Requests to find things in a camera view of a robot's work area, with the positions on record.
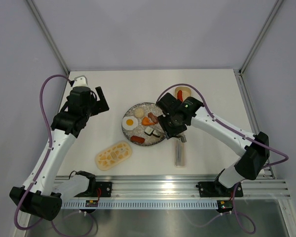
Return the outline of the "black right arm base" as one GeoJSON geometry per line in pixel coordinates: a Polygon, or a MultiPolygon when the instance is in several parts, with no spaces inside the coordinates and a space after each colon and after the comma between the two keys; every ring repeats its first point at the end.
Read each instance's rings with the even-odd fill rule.
{"type": "Polygon", "coordinates": [[[236,198],[243,197],[243,191],[241,184],[239,185],[240,190],[236,188],[226,188],[219,182],[219,177],[221,176],[222,171],[218,174],[214,181],[200,181],[195,187],[199,191],[201,198],[232,198],[235,195],[236,198]]]}

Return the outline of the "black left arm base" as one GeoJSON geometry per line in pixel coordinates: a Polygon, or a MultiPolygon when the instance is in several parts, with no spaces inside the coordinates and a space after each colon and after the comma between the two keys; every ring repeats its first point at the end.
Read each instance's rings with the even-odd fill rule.
{"type": "Polygon", "coordinates": [[[78,171],[73,178],[86,178],[87,186],[83,191],[79,191],[75,198],[110,198],[112,191],[112,182],[109,181],[97,181],[96,176],[86,171],[78,171]]]}

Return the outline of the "sushi roll green centre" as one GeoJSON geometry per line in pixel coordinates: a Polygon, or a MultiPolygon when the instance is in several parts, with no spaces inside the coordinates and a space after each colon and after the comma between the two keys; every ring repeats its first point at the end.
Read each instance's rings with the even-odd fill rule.
{"type": "Polygon", "coordinates": [[[160,132],[160,131],[158,131],[158,130],[154,130],[153,132],[152,132],[152,135],[154,136],[154,137],[156,137],[156,138],[160,138],[160,137],[163,137],[164,136],[164,133],[162,133],[162,132],[160,132]]]}

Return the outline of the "beige patterned lunch box lid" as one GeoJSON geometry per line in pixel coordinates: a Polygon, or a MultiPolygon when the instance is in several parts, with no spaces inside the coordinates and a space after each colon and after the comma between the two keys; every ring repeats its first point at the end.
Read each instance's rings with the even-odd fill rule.
{"type": "Polygon", "coordinates": [[[107,171],[130,158],[132,153],[130,145],[120,141],[99,152],[95,156],[95,164],[100,170],[107,171]]]}

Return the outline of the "red sausage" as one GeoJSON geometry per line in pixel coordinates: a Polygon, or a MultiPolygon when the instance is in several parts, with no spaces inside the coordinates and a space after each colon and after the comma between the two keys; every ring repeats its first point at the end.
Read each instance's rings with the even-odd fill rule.
{"type": "Polygon", "coordinates": [[[181,102],[183,101],[183,92],[181,90],[177,92],[177,99],[180,100],[181,102]]]}

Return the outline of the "brown fried chicken piece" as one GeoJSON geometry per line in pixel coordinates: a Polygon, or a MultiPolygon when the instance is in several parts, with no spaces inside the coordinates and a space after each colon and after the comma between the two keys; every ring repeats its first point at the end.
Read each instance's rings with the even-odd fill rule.
{"type": "Polygon", "coordinates": [[[158,121],[158,117],[155,116],[153,113],[148,113],[148,117],[151,119],[151,121],[154,123],[154,124],[158,124],[159,121],[158,121]]]}

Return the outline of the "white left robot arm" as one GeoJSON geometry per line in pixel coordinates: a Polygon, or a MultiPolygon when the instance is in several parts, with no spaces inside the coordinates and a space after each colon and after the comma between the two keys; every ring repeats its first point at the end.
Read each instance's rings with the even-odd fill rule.
{"type": "Polygon", "coordinates": [[[22,211],[52,221],[62,204],[74,197],[95,197],[100,186],[95,175],[77,172],[57,187],[54,181],[60,166],[80,132],[92,116],[109,110],[101,87],[92,89],[85,76],[67,80],[71,91],[51,124],[46,123],[46,146],[31,174],[20,187],[12,187],[9,196],[16,204],[14,217],[22,211]]]}

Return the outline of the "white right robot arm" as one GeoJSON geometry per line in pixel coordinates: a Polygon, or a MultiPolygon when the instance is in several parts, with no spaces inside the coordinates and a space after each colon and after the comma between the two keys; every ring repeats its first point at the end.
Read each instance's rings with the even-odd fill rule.
{"type": "Polygon", "coordinates": [[[207,198],[231,197],[243,194],[236,184],[243,180],[255,180],[269,158],[268,136],[260,132],[255,135],[242,131],[209,112],[205,103],[194,97],[180,101],[166,93],[157,102],[163,114],[158,122],[167,139],[180,138],[188,126],[201,129],[231,148],[239,159],[230,167],[223,169],[214,181],[200,181],[196,185],[199,195],[207,198]]]}

